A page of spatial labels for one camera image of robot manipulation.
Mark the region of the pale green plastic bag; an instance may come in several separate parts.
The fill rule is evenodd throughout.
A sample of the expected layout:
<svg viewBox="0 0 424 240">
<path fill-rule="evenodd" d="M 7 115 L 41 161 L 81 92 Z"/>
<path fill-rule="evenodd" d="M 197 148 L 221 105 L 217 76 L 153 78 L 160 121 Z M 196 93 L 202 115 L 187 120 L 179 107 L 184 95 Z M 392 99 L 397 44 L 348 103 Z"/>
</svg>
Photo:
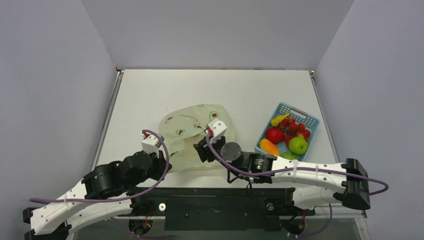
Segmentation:
<svg viewBox="0 0 424 240">
<path fill-rule="evenodd" d="M 205 127 L 214 120 L 223 121 L 227 130 L 224 134 L 228 142 L 236 139 L 236 131 L 227 110 L 218 104 L 198 104 L 167 114 L 158 124 L 158 132 L 170 156 L 170 173 L 181 171 L 208 171 L 217 169 L 219 163 L 201 162 L 194 144 L 202 140 Z"/>
</svg>

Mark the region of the red fake apple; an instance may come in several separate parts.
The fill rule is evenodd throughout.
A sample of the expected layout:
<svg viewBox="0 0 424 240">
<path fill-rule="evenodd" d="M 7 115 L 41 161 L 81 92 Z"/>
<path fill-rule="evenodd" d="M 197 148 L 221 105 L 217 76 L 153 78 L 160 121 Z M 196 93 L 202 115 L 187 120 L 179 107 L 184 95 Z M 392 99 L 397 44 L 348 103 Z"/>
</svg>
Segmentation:
<svg viewBox="0 0 424 240">
<path fill-rule="evenodd" d="M 265 138 L 276 145 L 284 140 L 285 134 L 278 128 L 270 127 L 265 132 Z"/>
</svg>

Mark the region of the green fake apple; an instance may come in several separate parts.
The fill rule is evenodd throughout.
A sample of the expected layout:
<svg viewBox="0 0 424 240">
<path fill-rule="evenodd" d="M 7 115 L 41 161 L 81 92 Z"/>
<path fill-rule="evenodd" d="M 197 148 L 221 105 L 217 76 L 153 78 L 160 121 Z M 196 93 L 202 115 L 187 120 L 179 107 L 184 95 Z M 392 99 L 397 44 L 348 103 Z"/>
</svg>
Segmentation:
<svg viewBox="0 0 424 240">
<path fill-rule="evenodd" d="M 309 144 L 304 138 L 296 136 L 289 141 L 288 149 L 293 154 L 301 156 L 308 151 Z"/>
</svg>

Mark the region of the small green fake fruit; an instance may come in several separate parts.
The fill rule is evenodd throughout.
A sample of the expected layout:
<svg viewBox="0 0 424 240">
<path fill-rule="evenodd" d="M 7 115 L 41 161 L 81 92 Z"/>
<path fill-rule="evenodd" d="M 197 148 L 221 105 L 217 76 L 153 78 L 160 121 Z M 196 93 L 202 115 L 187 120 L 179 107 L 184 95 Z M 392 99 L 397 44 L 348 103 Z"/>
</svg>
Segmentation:
<svg viewBox="0 0 424 240">
<path fill-rule="evenodd" d="M 284 159 L 287 159 L 287 160 L 298 160 L 299 159 L 299 157 L 291 151 L 283 152 L 280 156 Z"/>
</svg>

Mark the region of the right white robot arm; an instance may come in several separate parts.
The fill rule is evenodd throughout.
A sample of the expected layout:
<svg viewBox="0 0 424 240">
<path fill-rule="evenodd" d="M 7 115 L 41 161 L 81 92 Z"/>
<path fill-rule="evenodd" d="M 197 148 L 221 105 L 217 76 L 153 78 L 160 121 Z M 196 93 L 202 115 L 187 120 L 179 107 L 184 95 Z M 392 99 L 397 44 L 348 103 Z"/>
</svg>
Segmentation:
<svg viewBox="0 0 424 240">
<path fill-rule="evenodd" d="M 226 142 L 224 137 L 211 144 L 203 138 L 193 147 L 202 162 L 218 161 L 236 179 L 250 184 L 290 184 L 293 194 L 282 199 L 282 207 L 289 214 L 331 203 L 354 210 L 371 207 L 368 172 L 357 159 L 316 164 L 243 151 L 237 143 Z"/>
</svg>

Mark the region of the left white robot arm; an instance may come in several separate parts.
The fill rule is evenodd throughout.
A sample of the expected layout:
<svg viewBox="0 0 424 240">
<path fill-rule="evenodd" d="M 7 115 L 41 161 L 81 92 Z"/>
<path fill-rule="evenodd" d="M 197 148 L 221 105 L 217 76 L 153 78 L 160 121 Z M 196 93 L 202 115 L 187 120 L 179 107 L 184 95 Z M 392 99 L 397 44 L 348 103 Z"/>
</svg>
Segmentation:
<svg viewBox="0 0 424 240">
<path fill-rule="evenodd" d="M 123 161 L 101 164 L 86 174 L 73 188 L 54 200 L 32 199 L 43 206 L 28 207 L 23 221 L 30 224 L 26 240 L 66 240 L 71 234 L 101 220 L 119 215 L 143 215 L 149 209 L 145 194 L 137 185 L 155 180 L 157 186 L 171 169 L 167 150 L 139 151 Z"/>
</svg>

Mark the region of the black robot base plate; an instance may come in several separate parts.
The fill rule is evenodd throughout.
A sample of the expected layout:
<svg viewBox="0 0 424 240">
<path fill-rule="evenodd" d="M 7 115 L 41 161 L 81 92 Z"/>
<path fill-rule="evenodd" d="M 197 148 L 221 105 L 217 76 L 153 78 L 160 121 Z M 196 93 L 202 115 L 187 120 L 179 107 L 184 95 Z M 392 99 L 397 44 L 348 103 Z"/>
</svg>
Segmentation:
<svg viewBox="0 0 424 240">
<path fill-rule="evenodd" d="M 130 201 L 133 222 L 164 219 L 166 231 L 281 230 L 314 209 L 294 206 L 294 188 L 156 188 Z"/>
</svg>

